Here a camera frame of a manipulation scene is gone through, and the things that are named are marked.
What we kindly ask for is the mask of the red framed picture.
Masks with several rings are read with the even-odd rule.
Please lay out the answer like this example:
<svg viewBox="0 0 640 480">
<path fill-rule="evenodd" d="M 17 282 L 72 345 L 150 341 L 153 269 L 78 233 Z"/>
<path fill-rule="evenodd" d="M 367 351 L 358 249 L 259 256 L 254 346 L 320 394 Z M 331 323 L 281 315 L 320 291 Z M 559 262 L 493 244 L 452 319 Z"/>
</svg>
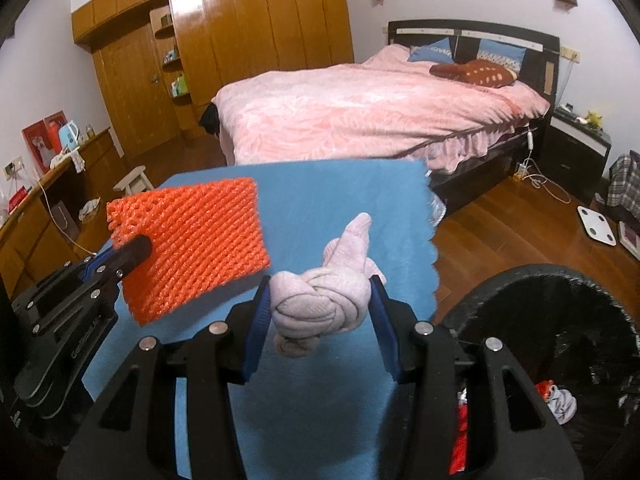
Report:
<svg viewBox="0 0 640 480">
<path fill-rule="evenodd" d="M 50 170 L 53 157 L 62 151 L 58 130 L 66 122 L 66 116 L 60 110 L 22 130 L 25 143 L 40 174 L 46 174 Z"/>
</svg>

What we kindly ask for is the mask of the wooden wardrobe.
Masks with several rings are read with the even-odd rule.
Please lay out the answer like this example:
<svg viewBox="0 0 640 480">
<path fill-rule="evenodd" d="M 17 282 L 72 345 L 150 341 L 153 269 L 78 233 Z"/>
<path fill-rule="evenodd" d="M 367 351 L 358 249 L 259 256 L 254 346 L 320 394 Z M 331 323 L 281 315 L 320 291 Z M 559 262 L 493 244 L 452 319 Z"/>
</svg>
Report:
<svg viewBox="0 0 640 480">
<path fill-rule="evenodd" d="M 198 136 L 226 84 L 354 58 L 346 0 L 90 0 L 72 31 L 129 159 Z"/>
</svg>

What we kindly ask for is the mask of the right blue pillow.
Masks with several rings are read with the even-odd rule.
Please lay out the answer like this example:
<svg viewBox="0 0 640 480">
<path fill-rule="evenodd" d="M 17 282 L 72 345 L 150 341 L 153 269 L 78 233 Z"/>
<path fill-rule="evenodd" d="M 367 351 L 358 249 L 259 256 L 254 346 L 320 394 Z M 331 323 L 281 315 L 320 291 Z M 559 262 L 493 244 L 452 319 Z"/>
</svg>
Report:
<svg viewBox="0 0 640 480">
<path fill-rule="evenodd" d="M 519 73 L 526 55 L 526 48 L 503 44 L 502 42 L 482 39 L 478 45 L 477 58 L 499 64 L 514 73 Z"/>
</svg>

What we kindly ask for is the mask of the light blue electric kettle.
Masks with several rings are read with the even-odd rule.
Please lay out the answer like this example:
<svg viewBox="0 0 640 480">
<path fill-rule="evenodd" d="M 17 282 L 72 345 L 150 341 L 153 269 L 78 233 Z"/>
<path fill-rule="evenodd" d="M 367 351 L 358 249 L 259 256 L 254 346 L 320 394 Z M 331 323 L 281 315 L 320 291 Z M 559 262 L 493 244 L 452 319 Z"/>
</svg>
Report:
<svg viewBox="0 0 640 480">
<path fill-rule="evenodd" d="M 71 152 L 79 148 L 79 128 L 72 120 L 58 129 L 58 138 L 63 151 Z"/>
</svg>

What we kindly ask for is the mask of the dark wooden bed frame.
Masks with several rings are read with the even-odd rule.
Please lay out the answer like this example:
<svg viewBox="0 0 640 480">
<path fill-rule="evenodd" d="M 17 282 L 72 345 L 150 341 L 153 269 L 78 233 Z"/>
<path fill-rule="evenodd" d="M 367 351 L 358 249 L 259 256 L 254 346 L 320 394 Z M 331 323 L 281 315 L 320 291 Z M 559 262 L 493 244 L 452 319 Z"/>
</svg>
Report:
<svg viewBox="0 0 640 480">
<path fill-rule="evenodd" d="M 526 119 L 521 127 L 500 136 L 486 155 L 460 162 L 452 174 L 432 173 L 431 189 L 444 203 L 446 213 L 452 214 L 510 177 L 549 125 L 558 94 L 560 40 L 512 25 L 424 18 L 389 22 L 387 42 L 416 48 L 438 44 L 448 48 L 458 64 L 475 60 L 500 64 L 548 103 L 541 118 Z"/>
</svg>

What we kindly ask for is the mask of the small white wooden stool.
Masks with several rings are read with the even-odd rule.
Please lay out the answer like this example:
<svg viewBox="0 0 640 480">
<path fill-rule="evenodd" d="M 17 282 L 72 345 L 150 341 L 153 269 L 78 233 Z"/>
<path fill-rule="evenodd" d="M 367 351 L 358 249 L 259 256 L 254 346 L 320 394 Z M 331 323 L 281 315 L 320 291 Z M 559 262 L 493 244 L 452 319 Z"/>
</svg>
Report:
<svg viewBox="0 0 640 480">
<path fill-rule="evenodd" d="M 113 191 L 122 194 L 122 196 L 133 196 L 139 193 L 153 191 L 154 185 L 152 185 L 151 180 L 146 175 L 145 169 L 146 167 L 143 165 L 134 167 L 122 180 L 113 186 Z"/>
</svg>

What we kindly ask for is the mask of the plaid cloth on chair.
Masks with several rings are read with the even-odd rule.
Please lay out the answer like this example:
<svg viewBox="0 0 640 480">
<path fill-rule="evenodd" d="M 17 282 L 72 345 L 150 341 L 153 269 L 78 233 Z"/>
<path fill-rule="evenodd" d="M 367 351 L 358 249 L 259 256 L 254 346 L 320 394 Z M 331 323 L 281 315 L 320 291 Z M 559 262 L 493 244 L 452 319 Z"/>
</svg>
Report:
<svg viewBox="0 0 640 480">
<path fill-rule="evenodd" d="M 640 157 L 636 151 L 620 155 L 610 167 L 610 184 L 606 204 L 623 208 L 636 220 L 640 216 Z"/>
</svg>

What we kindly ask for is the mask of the pink knotted cloth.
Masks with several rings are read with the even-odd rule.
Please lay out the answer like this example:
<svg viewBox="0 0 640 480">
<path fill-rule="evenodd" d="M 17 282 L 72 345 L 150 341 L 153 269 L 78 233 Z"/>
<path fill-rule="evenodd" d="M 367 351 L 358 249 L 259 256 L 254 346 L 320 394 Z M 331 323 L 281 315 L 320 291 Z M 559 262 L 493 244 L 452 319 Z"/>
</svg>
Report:
<svg viewBox="0 0 640 480">
<path fill-rule="evenodd" d="M 371 224 L 370 214 L 357 214 L 340 237 L 326 244 L 321 266 L 301 274 L 281 271 L 270 278 L 273 343 L 281 356 L 309 356 L 321 338 L 362 324 L 371 299 L 370 278 L 386 281 L 368 256 Z"/>
</svg>

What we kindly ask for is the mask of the wooden side dresser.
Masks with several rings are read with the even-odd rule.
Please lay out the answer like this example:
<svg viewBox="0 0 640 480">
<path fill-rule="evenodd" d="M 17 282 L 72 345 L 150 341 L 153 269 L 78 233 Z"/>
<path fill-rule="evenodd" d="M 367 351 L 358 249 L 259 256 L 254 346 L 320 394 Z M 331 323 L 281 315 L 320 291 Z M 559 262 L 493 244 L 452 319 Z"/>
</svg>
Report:
<svg viewBox="0 0 640 480">
<path fill-rule="evenodd" d="M 13 299 L 66 262 L 85 259 L 108 239 L 105 204 L 126 174 L 108 130 L 79 150 L 78 174 L 67 159 L 34 186 L 1 228 L 1 278 Z"/>
</svg>

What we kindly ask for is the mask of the black bedside cabinet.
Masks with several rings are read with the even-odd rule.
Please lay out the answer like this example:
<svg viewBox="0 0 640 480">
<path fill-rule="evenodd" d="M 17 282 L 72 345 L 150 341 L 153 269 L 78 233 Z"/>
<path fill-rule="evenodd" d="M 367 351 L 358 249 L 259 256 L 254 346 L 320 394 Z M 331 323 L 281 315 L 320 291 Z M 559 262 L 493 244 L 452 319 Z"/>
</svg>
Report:
<svg viewBox="0 0 640 480">
<path fill-rule="evenodd" d="M 594 130 L 557 108 L 542 139 L 542 173 L 587 203 L 597 191 L 612 148 L 603 130 Z"/>
</svg>

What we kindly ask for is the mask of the wall power socket strip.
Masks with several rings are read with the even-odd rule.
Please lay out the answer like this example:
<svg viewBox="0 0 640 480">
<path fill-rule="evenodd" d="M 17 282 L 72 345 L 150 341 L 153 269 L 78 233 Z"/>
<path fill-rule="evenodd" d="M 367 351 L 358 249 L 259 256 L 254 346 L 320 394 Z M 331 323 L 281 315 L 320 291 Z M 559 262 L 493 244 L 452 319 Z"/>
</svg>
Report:
<svg viewBox="0 0 640 480">
<path fill-rule="evenodd" d="M 572 48 L 561 46 L 559 56 L 570 63 L 580 63 L 580 53 Z"/>
</svg>

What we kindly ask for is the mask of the red plastic bag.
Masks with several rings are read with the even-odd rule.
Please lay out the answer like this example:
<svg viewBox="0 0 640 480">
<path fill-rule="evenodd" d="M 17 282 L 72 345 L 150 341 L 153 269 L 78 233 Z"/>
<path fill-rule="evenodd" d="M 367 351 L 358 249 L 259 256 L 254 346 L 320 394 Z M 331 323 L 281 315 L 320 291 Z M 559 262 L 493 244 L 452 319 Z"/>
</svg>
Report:
<svg viewBox="0 0 640 480">
<path fill-rule="evenodd" d="M 538 382 L 536 390 L 539 392 L 539 385 L 544 382 Z M 457 435 L 454 439 L 454 449 L 452 450 L 449 474 L 457 474 L 464 471 L 466 464 L 466 433 L 468 432 L 468 399 L 466 398 L 466 389 L 463 388 L 458 392 L 458 424 Z"/>
</svg>

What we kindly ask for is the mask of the brown polka dot pillow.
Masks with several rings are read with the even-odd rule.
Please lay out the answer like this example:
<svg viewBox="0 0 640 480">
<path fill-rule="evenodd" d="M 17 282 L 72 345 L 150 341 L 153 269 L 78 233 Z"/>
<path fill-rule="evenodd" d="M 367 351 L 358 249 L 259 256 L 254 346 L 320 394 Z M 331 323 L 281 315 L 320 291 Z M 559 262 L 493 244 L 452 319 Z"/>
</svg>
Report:
<svg viewBox="0 0 640 480">
<path fill-rule="evenodd" d="M 430 68 L 430 74 L 485 88 L 510 86 L 518 79 L 514 70 L 486 60 L 472 60 L 464 64 L 435 64 Z"/>
</svg>

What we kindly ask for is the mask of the pink bed quilt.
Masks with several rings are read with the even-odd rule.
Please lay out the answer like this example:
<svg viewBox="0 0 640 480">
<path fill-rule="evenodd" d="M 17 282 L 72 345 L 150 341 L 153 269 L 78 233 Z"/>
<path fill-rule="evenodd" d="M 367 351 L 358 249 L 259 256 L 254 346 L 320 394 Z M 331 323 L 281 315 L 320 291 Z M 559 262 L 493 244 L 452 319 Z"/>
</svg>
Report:
<svg viewBox="0 0 640 480">
<path fill-rule="evenodd" d="M 227 84 L 213 98 L 231 165 L 342 158 L 421 159 L 452 174 L 550 104 L 507 72 L 500 87 L 433 74 L 391 44 L 363 63 L 273 70 Z"/>
</svg>

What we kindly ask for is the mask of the left blue pillow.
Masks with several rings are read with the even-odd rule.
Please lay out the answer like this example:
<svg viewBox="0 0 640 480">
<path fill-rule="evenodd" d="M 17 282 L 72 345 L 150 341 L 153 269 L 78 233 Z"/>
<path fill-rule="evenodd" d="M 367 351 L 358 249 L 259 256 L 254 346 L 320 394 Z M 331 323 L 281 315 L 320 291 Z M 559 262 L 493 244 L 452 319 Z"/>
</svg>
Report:
<svg viewBox="0 0 640 480">
<path fill-rule="evenodd" d="M 444 38 L 421 47 L 411 47 L 409 62 L 431 62 L 436 64 L 451 64 L 454 62 L 450 41 Z"/>
</svg>

